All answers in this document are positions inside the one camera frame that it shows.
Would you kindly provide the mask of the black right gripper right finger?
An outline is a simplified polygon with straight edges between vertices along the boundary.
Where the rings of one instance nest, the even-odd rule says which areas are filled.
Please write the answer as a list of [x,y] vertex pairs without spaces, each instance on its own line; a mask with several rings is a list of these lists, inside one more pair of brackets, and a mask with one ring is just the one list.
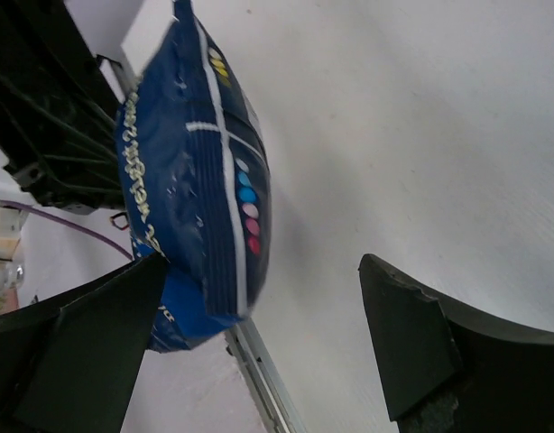
[[554,432],[554,332],[471,307],[373,254],[358,271],[401,432]]

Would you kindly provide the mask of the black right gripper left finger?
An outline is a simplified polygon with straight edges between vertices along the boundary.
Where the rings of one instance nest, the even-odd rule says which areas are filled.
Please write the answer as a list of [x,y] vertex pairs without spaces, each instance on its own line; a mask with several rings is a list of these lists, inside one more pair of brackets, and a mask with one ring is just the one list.
[[154,253],[0,316],[0,432],[118,432],[168,265]]

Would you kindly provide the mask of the blue kettle chip bag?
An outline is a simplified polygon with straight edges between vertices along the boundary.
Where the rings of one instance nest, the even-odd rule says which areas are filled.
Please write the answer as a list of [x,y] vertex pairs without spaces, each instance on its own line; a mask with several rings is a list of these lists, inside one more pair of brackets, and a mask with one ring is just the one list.
[[250,317],[272,236],[271,176],[254,110],[188,1],[116,118],[137,257],[167,276],[149,348],[190,350]]

